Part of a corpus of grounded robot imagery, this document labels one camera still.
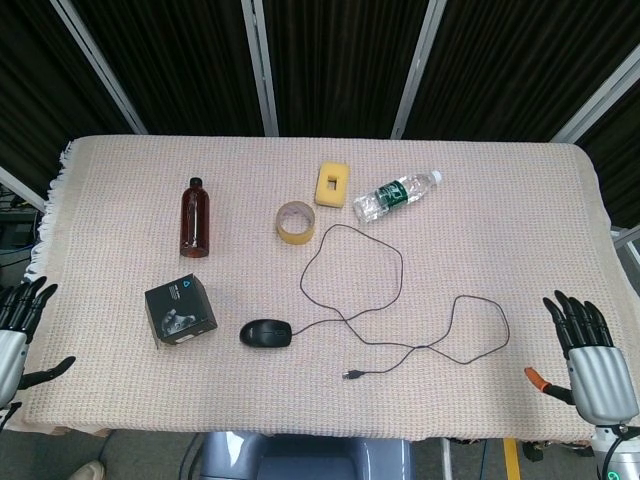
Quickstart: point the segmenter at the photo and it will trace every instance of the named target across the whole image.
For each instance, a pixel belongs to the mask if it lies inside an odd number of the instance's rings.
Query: plastic water bottle
[[[415,202],[440,182],[442,174],[437,170],[402,177],[356,198],[353,208],[360,221],[368,223],[386,215],[394,208]]]

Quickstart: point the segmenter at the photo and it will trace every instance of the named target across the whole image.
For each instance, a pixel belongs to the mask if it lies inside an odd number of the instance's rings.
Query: bottle cap
[[[433,178],[436,181],[436,185],[440,185],[440,182],[442,182],[442,174],[438,170],[434,170],[433,172],[431,172],[431,175],[433,175]]]

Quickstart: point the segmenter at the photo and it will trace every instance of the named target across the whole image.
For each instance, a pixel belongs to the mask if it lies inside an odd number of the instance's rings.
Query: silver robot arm
[[[42,310],[58,288],[53,284],[38,293],[46,281],[46,277],[40,277],[15,289],[7,288],[0,294],[0,410],[6,410],[1,417],[0,430],[21,405],[11,403],[18,390],[53,380],[75,361],[75,357],[67,357],[50,370],[23,375],[29,344],[40,323]]]
[[[545,298],[562,353],[571,390],[546,382],[532,369],[529,380],[543,393],[575,405],[578,414],[595,425],[591,446],[600,480],[640,478],[640,428],[627,424],[640,412],[627,362],[613,345],[607,322],[590,302],[580,303],[555,292],[556,305]]]

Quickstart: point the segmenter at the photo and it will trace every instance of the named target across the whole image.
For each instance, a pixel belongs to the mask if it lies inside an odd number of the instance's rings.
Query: table
[[[327,160],[351,167],[342,209],[313,204]],[[568,384],[541,301],[555,289],[600,307],[640,378],[640,302],[615,255],[593,167],[575,146],[97,136],[72,142],[62,162],[29,268],[60,288],[27,371],[67,355],[77,361],[28,392],[15,428],[585,439],[592,427],[523,374],[533,365]],[[478,295],[504,309],[506,348],[466,366],[422,350],[391,373],[346,381],[345,370],[385,369],[406,350],[365,346],[340,323],[314,327],[282,350],[239,342],[252,319],[297,330],[332,318],[298,289],[323,232],[357,226],[356,195],[434,168],[444,177],[436,191],[362,227],[402,252],[404,288],[393,306],[353,326],[371,341],[426,343],[446,330],[457,295]],[[178,254],[180,195],[192,176],[211,197],[204,259]],[[274,228],[278,208],[292,200],[316,213],[316,235],[303,246],[285,244]],[[305,279],[314,298],[348,315],[394,295],[397,256],[346,230],[331,235]],[[192,272],[219,327],[156,349],[143,292]],[[440,348],[465,359],[503,335],[496,312],[470,302]]]

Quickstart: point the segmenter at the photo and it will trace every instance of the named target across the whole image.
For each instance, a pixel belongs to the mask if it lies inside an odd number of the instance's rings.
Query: product box
[[[144,293],[147,316],[158,342],[182,343],[218,326],[202,283],[187,275]]]

